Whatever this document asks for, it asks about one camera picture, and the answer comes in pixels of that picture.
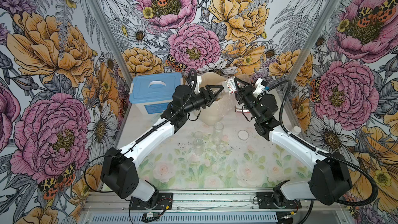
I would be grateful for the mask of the clear jar with dried flowers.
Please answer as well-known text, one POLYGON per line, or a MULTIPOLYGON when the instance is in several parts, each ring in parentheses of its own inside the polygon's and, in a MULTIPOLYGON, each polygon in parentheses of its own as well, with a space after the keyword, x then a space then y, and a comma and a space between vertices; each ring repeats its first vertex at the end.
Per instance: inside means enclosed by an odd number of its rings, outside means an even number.
POLYGON ((224 125, 221 122, 216 122, 214 124, 213 133, 212 133, 212 142, 218 146, 221 144, 223 138, 223 130, 224 125))

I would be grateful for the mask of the tall jar with white lid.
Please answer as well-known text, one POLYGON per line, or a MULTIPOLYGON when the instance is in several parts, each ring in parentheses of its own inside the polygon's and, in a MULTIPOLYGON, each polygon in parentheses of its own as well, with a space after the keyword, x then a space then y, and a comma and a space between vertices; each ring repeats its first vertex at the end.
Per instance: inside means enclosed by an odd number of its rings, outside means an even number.
POLYGON ((235 83, 236 77, 231 77, 223 82, 224 91, 228 94, 235 94, 237 92, 237 86, 235 83))

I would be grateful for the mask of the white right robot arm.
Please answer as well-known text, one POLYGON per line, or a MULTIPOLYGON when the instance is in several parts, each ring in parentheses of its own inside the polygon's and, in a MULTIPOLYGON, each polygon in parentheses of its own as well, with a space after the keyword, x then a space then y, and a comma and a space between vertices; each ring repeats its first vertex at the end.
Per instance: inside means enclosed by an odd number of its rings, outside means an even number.
POLYGON ((327 153, 309 144, 292 132, 285 130, 274 117, 278 110, 272 94, 258 96, 258 90, 251 84, 234 78, 235 98, 251 113, 255 130, 268 141, 285 149, 311 170, 308 181, 285 180, 273 189, 273 202, 278 207, 287 201, 313 200, 331 205, 352 188, 346 160, 339 153, 327 153))

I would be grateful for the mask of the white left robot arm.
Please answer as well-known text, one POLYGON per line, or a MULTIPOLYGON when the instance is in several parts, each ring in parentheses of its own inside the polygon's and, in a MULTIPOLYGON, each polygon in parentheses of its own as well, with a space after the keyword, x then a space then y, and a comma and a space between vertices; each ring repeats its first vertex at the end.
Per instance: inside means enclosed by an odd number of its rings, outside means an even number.
POLYGON ((188 121, 191 112, 210 107, 222 91, 222 85, 207 85, 198 92, 192 86, 177 86, 172 101, 152 129, 128 145, 106 152, 101 181, 121 199, 132 197, 144 202, 148 208, 154 208, 159 200, 159 191, 139 178, 138 167, 155 148, 188 121))

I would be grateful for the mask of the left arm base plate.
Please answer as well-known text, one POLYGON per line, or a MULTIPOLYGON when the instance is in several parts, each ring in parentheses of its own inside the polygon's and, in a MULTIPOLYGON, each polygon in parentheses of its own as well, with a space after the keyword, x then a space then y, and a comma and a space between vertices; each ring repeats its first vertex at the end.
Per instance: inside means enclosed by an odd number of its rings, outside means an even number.
POLYGON ((130 200, 131 211, 163 211, 172 209, 174 194, 171 192, 158 192, 147 202, 133 197, 130 200))

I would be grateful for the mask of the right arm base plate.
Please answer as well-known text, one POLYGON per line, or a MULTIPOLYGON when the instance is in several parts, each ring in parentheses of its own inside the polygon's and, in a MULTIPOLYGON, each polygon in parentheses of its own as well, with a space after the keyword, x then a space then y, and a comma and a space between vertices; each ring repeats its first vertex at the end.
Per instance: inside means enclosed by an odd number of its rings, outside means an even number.
POLYGON ((287 200, 285 197, 276 195, 270 191, 260 191, 254 197, 254 204, 259 209, 300 209, 302 205, 299 200, 287 200))

